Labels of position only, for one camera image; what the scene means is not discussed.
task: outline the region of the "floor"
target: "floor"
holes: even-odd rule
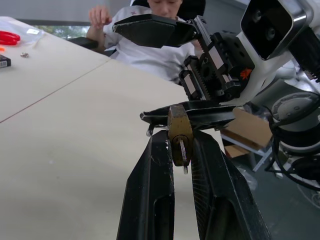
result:
[[[237,161],[248,159],[239,157]],[[320,239],[320,209],[305,199],[296,183],[286,177],[276,178],[265,172],[264,166],[250,173],[258,181],[252,193],[274,240]]]

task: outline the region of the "black plastic piece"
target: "black plastic piece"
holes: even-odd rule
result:
[[[11,59],[0,55],[0,69],[10,67],[11,66]]]
[[[193,130],[206,130],[223,128],[235,119],[233,109],[235,106],[218,105],[214,101],[186,101],[183,105]],[[143,112],[140,118],[153,126],[167,126],[170,106],[162,107],[150,112]]]
[[[167,131],[149,140],[127,180],[117,240],[173,240],[175,190]]]
[[[216,74],[231,77],[228,82],[223,79],[222,90],[225,95],[231,95],[232,99],[239,98],[249,82],[255,64],[238,37],[226,33],[215,33],[210,38],[223,61],[223,65],[218,67]]]
[[[196,28],[192,24],[153,14],[118,21],[113,31],[139,46],[159,49],[163,46],[179,48],[196,37]]]
[[[193,131],[193,195],[200,240],[271,240],[243,175],[211,135]]]
[[[222,97],[218,97],[216,91],[222,89],[221,82],[219,81],[215,71],[215,66],[209,62],[210,56],[205,56],[206,53],[203,54],[203,57],[198,59],[197,56],[189,56],[185,61],[184,65],[188,66],[191,69],[189,71],[189,77],[191,78],[191,82],[193,87],[196,90],[195,95],[188,94],[189,86],[186,84],[186,76],[180,75],[180,80],[182,82],[182,86],[184,87],[184,91],[188,96],[190,101],[201,100],[204,97],[209,101],[216,101],[217,103],[223,102]]]
[[[189,78],[190,84],[194,86],[194,90],[190,90],[187,85],[186,78]],[[186,95],[190,101],[201,99],[200,89],[197,86],[197,80],[190,70],[182,70],[179,74],[180,84],[183,86]]]
[[[310,147],[320,142],[320,124],[306,131],[297,132],[276,127],[272,134],[289,146],[296,148]]]
[[[69,39],[68,40],[71,43],[77,44],[81,47],[84,47],[86,49],[96,49],[99,45],[99,43],[97,41],[91,40],[89,38],[86,37],[77,37],[77,38],[73,38],[73,39]]]
[[[243,33],[264,60],[285,50],[279,46],[292,26],[293,20],[279,0],[251,0],[241,21]]]
[[[291,43],[289,50],[302,69],[320,82],[320,40],[314,31],[307,27]]]

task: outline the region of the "red scissors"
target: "red scissors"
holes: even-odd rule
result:
[[[0,31],[0,44],[14,46],[20,41],[20,36],[8,31]]]

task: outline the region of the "white table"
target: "white table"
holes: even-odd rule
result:
[[[70,80],[0,124],[1,239],[115,240],[127,178],[149,140],[139,114],[187,99],[180,86],[114,60]],[[174,239],[199,239],[191,174],[175,167],[174,184]]]
[[[10,17],[0,21],[28,26]],[[110,60],[47,33],[36,44],[4,47],[0,54],[12,66],[0,69],[0,122]]]

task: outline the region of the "white shirt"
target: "white shirt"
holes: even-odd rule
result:
[[[112,23],[103,28],[103,32],[106,34],[104,46],[106,48],[116,46],[116,52],[111,56],[113,59],[159,76],[167,81],[178,82],[179,73],[183,69],[185,59],[190,55],[195,55],[195,47],[192,43],[184,44],[181,47],[145,47],[136,45],[112,31],[114,23],[118,21],[133,15],[151,13],[151,9],[144,6],[128,6],[122,8],[112,18]]]

